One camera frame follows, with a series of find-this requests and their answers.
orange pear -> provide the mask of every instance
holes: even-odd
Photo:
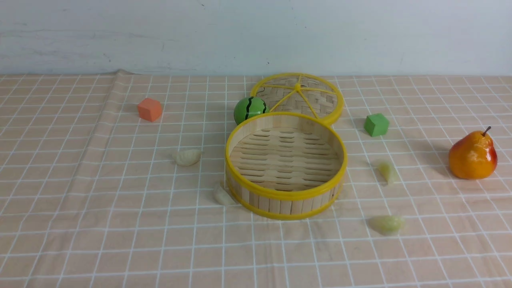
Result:
[[[494,142],[488,131],[473,131],[456,142],[448,153],[450,170],[462,179],[484,179],[498,165]]]

green ball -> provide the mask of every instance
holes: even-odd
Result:
[[[266,113],[267,110],[267,105],[261,98],[243,98],[234,107],[234,121],[237,123],[237,125],[239,125],[240,123],[251,117]]]

pear stem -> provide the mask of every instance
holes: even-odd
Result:
[[[485,135],[487,134],[487,131],[489,131],[489,130],[490,130],[490,126],[489,126],[489,127],[487,127],[487,129],[485,129],[485,131],[482,133],[482,136],[484,136],[484,137],[485,137]]]

orange cube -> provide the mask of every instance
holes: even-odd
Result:
[[[151,98],[141,101],[137,109],[139,110],[139,117],[149,122],[155,122],[156,119],[162,116],[162,104]]]

yellow rim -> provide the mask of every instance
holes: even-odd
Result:
[[[318,115],[313,110],[312,106],[309,104],[309,101],[307,100],[307,98],[303,95],[303,93],[300,90],[297,90],[294,87],[285,87],[285,86],[279,86],[279,85],[264,85],[266,82],[269,82],[272,79],[275,79],[275,78],[278,78],[278,77],[284,77],[284,76],[298,76],[299,77],[299,79],[297,81],[298,84],[300,83],[301,77],[303,77],[303,76],[308,77],[308,78],[313,78],[315,80],[318,80],[318,81],[326,84],[334,92],[325,91],[325,90],[322,90],[322,89],[307,89],[307,88],[301,88],[301,90],[306,90],[306,91],[307,90],[318,90],[318,91],[334,94],[334,95],[336,95],[336,98],[337,98],[336,107],[334,108],[334,110],[329,115],[327,115],[327,116],[325,116],[323,118],[319,118]],[[256,97],[256,93],[258,92],[258,90],[260,89],[261,86],[292,88],[293,89],[292,92],[290,92],[288,95],[283,97],[283,99],[281,99],[276,105],[274,105],[274,107],[272,107],[270,109],[270,112],[272,112],[279,104],[281,104],[284,100],[286,100],[288,97],[290,97],[293,93],[297,92],[304,99],[304,101],[308,105],[308,107],[311,110],[311,112],[313,113],[313,115],[316,118],[319,118],[325,125],[328,125],[328,126],[334,124],[339,119],[339,117],[342,114],[343,106],[345,105],[345,101],[343,99],[343,94],[338,89],[338,87],[336,87],[335,85],[333,85],[329,81],[327,81],[327,80],[325,80],[323,78],[317,77],[315,75],[310,75],[310,74],[305,74],[305,73],[282,73],[282,74],[272,75],[272,76],[269,76],[269,77],[261,80],[260,82],[256,83],[256,85],[252,88],[250,95],[252,97]]]
[[[342,147],[342,150],[343,150],[343,163],[342,163],[340,170],[336,173],[336,175],[334,175],[334,177],[332,177],[331,180],[323,183],[322,185],[320,185],[318,187],[314,187],[314,188],[307,189],[307,190],[293,191],[293,192],[278,191],[278,190],[268,189],[268,188],[264,188],[259,185],[256,185],[255,183],[247,180],[245,177],[242,176],[242,174],[240,174],[236,170],[233,163],[231,162],[231,159],[229,158],[229,146],[231,144],[233,135],[235,135],[238,132],[238,130],[241,129],[243,126],[251,123],[252,121],[256,121],[257,119],[262,118],[262,117],[270,117],[272,115],[288,115],[288,116],[295,116],[295,117],[311,120],[311,121],[316,122],[316,123],[324,126],[325,128],[327,128],[334,135],[334,137],[336,137],[336,140],[339,141],[339,143]],[[315,119],[313,117],[310,117],[310,116],[307,116],[304,114],[295,113],[295,112],[269,112],[269,113],[260,114],[255,117],[251,117],[251,118],[243,121],[242,123],[240,123],[240,125],[238,125],[233,130],[233,132],[231,132],[231,134],[229,135],[229,138],[226,142],[226,150],[225,150],[224,157],[226,160],[226,170],[230,173],[233,180],[240,183],[240,185],[242,187],[244,187],[245,189],[249,190],[252,193],[255,193],[257,195],[267,197],[267,198],[284,200],[284,201],[296,201],[296,200],[303,200],[305,198],[312,198],[312,197],[318,196],[318,195],[323,194],[323,193],[327,192],[328,190],[334,188],[342,180],[345,170],[347,169],[347,157],[348,156],[347,156],[347,149],[345,148],[345,145],[343,144],[343,141],[341,140],[339,135],[330,126],[325,125],[319,119]]]
[[[267,212],[267,211],[264,211],[264,210],[261,210],[259,208],[256,208],[252,205],[250,205],[249,203],[245,202],[244,200],[242,200],[242,198],[240,198],[236,193],[233,193],[233,187],[231,186],[231,183],[228,182],[228,187],[229,187],[229,190],[231,191],[231,195],[240,203],[242,204],[243,207],[247,208],[248,210],[254,212],[255,214],[258,214],[260,216],[263,216],[263,217],[266,217],[266,218],[270,218],[270,219],[274,219],[274,220],[301,220],[301,219],[306,219],[306,218],[309,218],[309,217],[312,217],[312,216],[315,216],[317,214],[320,214],[321,212],[323,212],[325,209],[329,208],[335,201],[336,199],[338,199],[338,196],[339,194],[341,193],[341,189],[338,191],[338,193],[336,193],[334,195],[334,197],[329,201],[327,202],[324,206],[316,209],[316,210],[313,210],[313,211],[310,211],[308,213],[302,213],[302,214],[293,214],[293,215],[290,215],[290,214],[277,214],[277,213],[270,213],[270,212]]]

